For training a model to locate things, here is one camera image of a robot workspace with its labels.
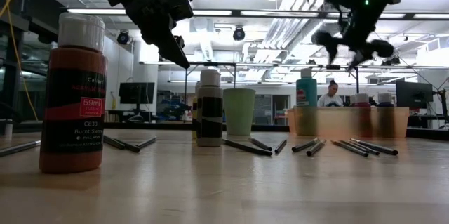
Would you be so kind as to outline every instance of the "green plastic cup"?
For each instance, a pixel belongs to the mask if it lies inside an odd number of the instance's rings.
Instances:
[[[253,124],[255,91],[230,88],[223,91],[228,136],[249,136]]]

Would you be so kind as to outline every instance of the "computer monitor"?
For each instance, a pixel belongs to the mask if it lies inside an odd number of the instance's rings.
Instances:
[[[432,85],[424,83],[396,82],[396,97],[399,107],[427,108],[427,103],[434,101]]]
[[[140,109],[140,104],[152,104],[154,93],[154,83],[120,83],[120,103],[137,104],[136,109]]]

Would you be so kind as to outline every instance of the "security camera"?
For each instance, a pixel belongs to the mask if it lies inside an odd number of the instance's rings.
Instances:
[[[117,42],[122,45],[128,45],[131,43],[131,37],[129,37],[128,30],[121,30],[120,34],[117,37]]]
[[[243,41],[245,39],[245,31],[242,27],[236,27],[233,35],[234,41]]]

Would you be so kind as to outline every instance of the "teal paint bottle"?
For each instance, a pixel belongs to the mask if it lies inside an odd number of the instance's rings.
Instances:
[[[316,79],[311,77],[311,69],[302,69],[301,79],[296,81],[296,106],[316,107],[317,88]]]

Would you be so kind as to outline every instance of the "brown paint bottle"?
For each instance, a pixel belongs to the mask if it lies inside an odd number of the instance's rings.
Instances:
[[[58,48],[50,52],[39,168],[44,173],[96,169],[102,160],[105,117],[105,24],[63,13]]]

